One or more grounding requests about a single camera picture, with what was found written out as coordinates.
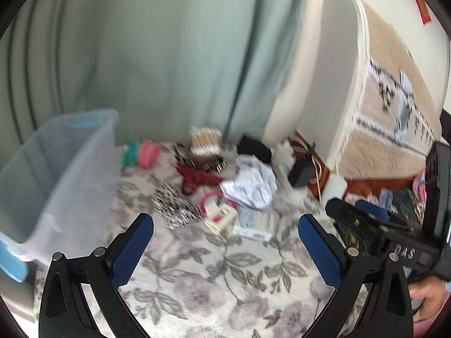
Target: floral bedsheet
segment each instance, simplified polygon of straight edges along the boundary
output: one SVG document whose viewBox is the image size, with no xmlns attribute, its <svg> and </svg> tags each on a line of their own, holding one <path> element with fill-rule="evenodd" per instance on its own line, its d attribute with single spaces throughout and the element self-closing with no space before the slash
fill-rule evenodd
<svg viewBox="0 0 451 338">
<path fill-rule="evenodd" d="M 334 289 L 327 286 L 297 234 L 297 221 L 312 213 L 323 227 L 337 232 L 317 200 L 308 195 L 293 205 L 276 194 L 269 211 L 280 216 L 276 236 L 269 243 L 241 237 L 227 242 L 193 224 L 170 231 L 153 210 L 152 193 L 162 183 L 181 185 L 170 144 L 151 170 L 130 167 L 122 171 L 105 245 L 127 229 L 138 213 L 152 215 L 155 232 L 130 282 L 119 292 L 152 338 L 295 338 L 301 337 L 324 308 Z M 227 168 L 236 174 L 232 150 L 224 154 Z M 201 187 L 189 199 L 197 203 L 212 189 Z M 39 307 L 46 271 L 38 271 L 35 312 Z M 83 287 L 102 334 L 114 337 L 89 286 Z M 349 332 L 365 301 L 359 298 L 343 327 Z"/>
</svg>

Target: white cloth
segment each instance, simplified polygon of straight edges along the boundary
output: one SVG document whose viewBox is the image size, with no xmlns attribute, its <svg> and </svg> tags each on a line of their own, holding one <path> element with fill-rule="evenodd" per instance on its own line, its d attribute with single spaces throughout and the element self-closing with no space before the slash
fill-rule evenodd
<svg viewBox="0 0 451 338">
<path fill-rule="evenodd" d="M 236 165 L 240 168 L 238 176 L 220 184 L 224 196 L 259 210 L 268 207 L 277 190 L 271 167 L 247 155 L 240 156 Z"/>
<path fill-rule="evenodd" d="M 407 77 L 407 75 L 401 71 L 401 86 L 402 89 L 413 97 L 414 91 L 412 89 L 412 84 Z M 396 117 L 396 126 L 395 126 L 395 136 L 396 138 L 404 142 L 407 136 L 407 131 L 409 130 L 409 117 L 410 117 L 410 107 L 407 99 L 400 95 L 399 104 L 398 104 L 398 115 Z"/>
</svg>

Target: curtain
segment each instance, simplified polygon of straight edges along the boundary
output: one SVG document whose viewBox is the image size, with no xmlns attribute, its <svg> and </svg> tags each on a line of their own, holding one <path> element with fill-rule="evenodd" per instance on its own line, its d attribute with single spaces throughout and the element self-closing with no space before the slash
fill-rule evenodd
<svg viewBox="0 0 451 338">
<path fill-rule="evenodd" d="M 27 0 L 0 40 L 0 166 L 55 115 L 115 108 L 118 143 L 261 136 L 301 0 Z"/>
</svg>

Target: red paper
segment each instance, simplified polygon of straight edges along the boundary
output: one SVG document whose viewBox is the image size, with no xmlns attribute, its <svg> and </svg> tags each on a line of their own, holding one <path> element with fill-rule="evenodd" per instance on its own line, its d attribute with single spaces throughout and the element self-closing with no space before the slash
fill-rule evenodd
<svg viewBox="0 0 451 338">
<path fill-rule="evenodd" d="M 428 5 L 425 0 L 415 0 L 420 10 L 421 20 L 423 20 L 423 25 L 430 23 L 432 21 L 431 15 L 429 14 Z"/>
</svg>

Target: blue rubber pad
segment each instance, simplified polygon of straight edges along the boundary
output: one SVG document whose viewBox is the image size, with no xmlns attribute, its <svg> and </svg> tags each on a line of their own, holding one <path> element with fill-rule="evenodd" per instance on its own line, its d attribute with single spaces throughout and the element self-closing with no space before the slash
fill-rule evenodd
<svg viewBox="0 0 451 338">
<path fill-rule="evenodd" d="M 338 288 L 342 281 L 341 263 L 306 216 L 299 219 L 298 232 L 326 285 Z"/>
<path fill-rule="evenodd" d="M 375 206 L 367 201 L 364 201 L 363 199 L 357 201 L 355 203 L 355 206 L 361 211 L 364 211 L 368 214 L 372 214 L 378 220 L 390 221 L 390 216 L 387 213 L 387 210 L 384 210 L 381 207 Z"/>
<path fill-rule="evenodd" d="M 153 235 L 152 217 L 146 215 L 111 264 L 110 282 L 115 289 L 126 285 Z"/>
</svg>

